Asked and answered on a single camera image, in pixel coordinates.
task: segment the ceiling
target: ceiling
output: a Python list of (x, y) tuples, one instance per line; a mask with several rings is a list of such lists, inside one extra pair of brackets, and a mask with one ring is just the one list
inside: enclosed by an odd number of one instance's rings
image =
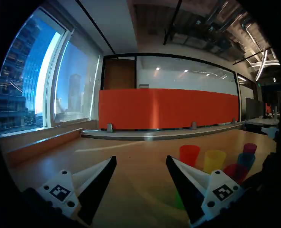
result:
[[(113, 54), (90, 19), (75, 0), (57, 0), (102, 49), (104, 55)], [(137, 52), (137, 42), (127, 0), (80, 0), (116, 54)]]
[[(150, 35), (157, 34), (159, 30), (167, 31), (177, 3), (178, 0), (134, 0), (138, 29), (145, 28)], [(212, 14), (217, 6), (220, 12)], [(212, 43), (216, 46), (209, 47), (213, 52), (218, 50), (218, 39), (227, 39), (234, 47), (228, 49), (226, 53), (216, 51), (219, 57), (226, 60), (238, 61), (270, 47), (258, 25), (235, 0), (183, 0), (173, 26), (179, 29), (175, 30), (175, 34), (168, 42), (182, 45), (188, 45), (189, 42), (193, 47), (201, 49), (207, 49), (207, 43)], [(259, 53), (248, 59), (250, 72), (259, 69), (251, 67), (250, 64), (261, 62), (262, 56), (262, 53)], [(276, 60), (271, 50), (267, 60)]]

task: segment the window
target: window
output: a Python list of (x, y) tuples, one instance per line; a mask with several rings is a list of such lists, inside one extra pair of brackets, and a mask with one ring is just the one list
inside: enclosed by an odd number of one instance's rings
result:
[(158, 56), (137, 57), (137, 85), (238, 95), (234, 74), (206, 63)]
[(54, 98), (54, 122), (89, 118), (99, 54), (74, 31), (61, 58)]
[(36, 10), (17, 34), (0, 73), (0, 134), (45, 127), (44, 84), (65, 29)]
[(246, 98), (257, 100), (256, 84), (244, 76), (238, 74), (238, 82), (241, 91), (241, 120), (246, 119)]
[(55, 14), (69, 29), (39, 8), (9, 48), (0, 71), (0, 135), (90, 118), (101, 52)]

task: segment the plastic cup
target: plastic cup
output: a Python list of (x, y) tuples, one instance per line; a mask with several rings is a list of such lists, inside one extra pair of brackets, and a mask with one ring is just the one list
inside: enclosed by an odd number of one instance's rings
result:
[(238, 164), (244, 166), (248, 171), (251, 169), (256, 157), (254, 154), (241, 153), (238, 155)]
[(226, 159), (226, 153), (221, 150), (208, 150), (205, 153), (204, 172), (211, 174), (216, 169), (221, 169)]
[(256, 152), (257, 145), (253, 143), (246, 143), (244, 145), (243, 153), (254, 154)]
[(223, 172), (238, 184), (241, 184), (248, 174), (248, 170), (239, 164), (229, 165)]
[(180, 147), (180, 161), (195, 167), (196, 159), (200, 153), (200, 148), (196, 145), (183, 145)]

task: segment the glass building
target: glass building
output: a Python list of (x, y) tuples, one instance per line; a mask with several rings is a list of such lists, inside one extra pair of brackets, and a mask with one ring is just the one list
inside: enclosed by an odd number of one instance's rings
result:
[(16, 36), (0, 73), (0, 134), (43, 127), (35, 109), (39, 72), (55, 30), (32, 16)]

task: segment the glass window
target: glass window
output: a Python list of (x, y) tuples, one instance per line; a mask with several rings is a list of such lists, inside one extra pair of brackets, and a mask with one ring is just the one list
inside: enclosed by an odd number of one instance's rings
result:
[(206, 63), (170, 57), (137, 57), (137, 87), (201, 90), (238, 95), (234, 74)]
[(44, 85), (64, 33), (38, 9), (16, 35), (0, 72), (0, 134), (46, 126)]
[(257, 100), (256, 84), (244, 76), (238, 74), (238, 82), (241, 91), (241, 120), (246, 119), (246, 98)]
[(55, 123), (90, 117), (98, 59), (99, 54), (75, 30), (65, 46), (58, 70)]

